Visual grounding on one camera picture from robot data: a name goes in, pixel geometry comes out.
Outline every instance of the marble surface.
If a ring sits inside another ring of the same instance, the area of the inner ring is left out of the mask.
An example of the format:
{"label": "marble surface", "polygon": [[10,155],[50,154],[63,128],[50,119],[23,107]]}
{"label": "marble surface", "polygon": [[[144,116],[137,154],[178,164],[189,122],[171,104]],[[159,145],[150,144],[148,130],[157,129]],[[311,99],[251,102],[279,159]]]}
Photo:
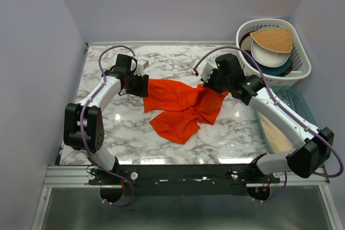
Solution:
{"label": "marble surface", "polygon": [[[98,57],[108,46],[89,48],[76,102],[93,90],[100,80]],[[196,87],[200,80],[192,75],[192,64],[217,46],[134,46],[136,58],[146,59],[150,66],[145,73],[150,78],[178,80]],[[231,50],[222,50],[214,58]],[[110,68],[118,53],[108,52],[102,60],[103,68]],[[161,111],[143,112],[143,100],[131,95],[115,96],[103,112],[104,145],[120,164],[218,164],[249,163],[267,152],[254,112],[230,95],[214,125],[200,124],[201,128],[184,145],[160,137],[149,121]],[[86,156],[64,146],[61,165],[89,164]]]}

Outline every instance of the white wall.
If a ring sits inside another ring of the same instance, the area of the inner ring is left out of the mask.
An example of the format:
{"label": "white wall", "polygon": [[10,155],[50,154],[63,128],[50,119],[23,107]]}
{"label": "white wall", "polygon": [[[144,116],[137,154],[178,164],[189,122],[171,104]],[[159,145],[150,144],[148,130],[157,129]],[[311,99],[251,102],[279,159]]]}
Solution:
{"label": "white wall", "polygon": [[0,229],[29,229],[85,44],[63,0],[0,0]]}
{"label": "white wall", "polygon": [[300,0],[64,0],[87,41],[234,40],[242,23],[288,18]]}
{"label": "white wall", "polygon": [[[292,23],[312,63],[309,78],[298,85],[320,127],[335,133],[333,146],[345,160],[345,0],[302,0]],[[332,156],[328,173],[337,172]],[[331,180],[330,190],[345,226],[345,176]]]}

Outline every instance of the orange-red fabric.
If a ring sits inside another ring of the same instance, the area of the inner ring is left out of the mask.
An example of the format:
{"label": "orange-red fabric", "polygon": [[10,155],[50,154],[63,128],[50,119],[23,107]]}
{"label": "orange-red fabric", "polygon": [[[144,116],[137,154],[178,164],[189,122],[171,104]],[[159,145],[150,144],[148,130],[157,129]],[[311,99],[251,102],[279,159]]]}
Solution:
{"label": "orange-red fabric", "polygon": [[199,130],[197,121],[213,125],[227,96],[202,85],[193,88],[168,79],[149,79],[148,93],[144,111],[165,110],[150,121],[152,127],[161,137],[179,144]]}

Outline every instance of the woven orange cloth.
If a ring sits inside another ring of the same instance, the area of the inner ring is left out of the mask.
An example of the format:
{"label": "woven orange cloth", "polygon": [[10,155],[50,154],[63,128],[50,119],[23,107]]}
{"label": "woven orange cloth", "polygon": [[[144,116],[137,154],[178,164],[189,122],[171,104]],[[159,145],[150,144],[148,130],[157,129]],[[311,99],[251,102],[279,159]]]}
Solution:
{"label": "woven orange cloth", "polygon": [[199,130],[197,121],[213,125],[227,96],[202,85],[193,88],[167,79],[149,79],[148,93],[144,111],[165,110],[150,121],[152,127],[161,137],[179,144]]}

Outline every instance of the laundry basket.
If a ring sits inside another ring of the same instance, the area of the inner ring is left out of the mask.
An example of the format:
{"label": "laundry basket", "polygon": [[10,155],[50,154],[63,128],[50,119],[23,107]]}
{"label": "laundry basket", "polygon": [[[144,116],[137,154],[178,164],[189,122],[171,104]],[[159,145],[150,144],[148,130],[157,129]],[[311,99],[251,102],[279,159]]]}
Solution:
{"label": "laundry basket", "polygon": [[[290,29],[293,41],[293,48],[289,59],[292,61],[292,70],[286,76],[272,76],[265,77],[270,86],[293,86],[298,80],[306,78],[311,73],[312,67],[308,60],[307,54],[302,46],[301,40],[297,35],[295,27],[287,21],[281,19],[256,19],[243,24],[236,33],[236,45],[239,47],[239,41],[249,32],[260,30],[262,27],[275,26],[287,27]],[[241,52],[237,53],[238,60],[245,75],[258,75],[259,71],[253,68],[244,58]]]}

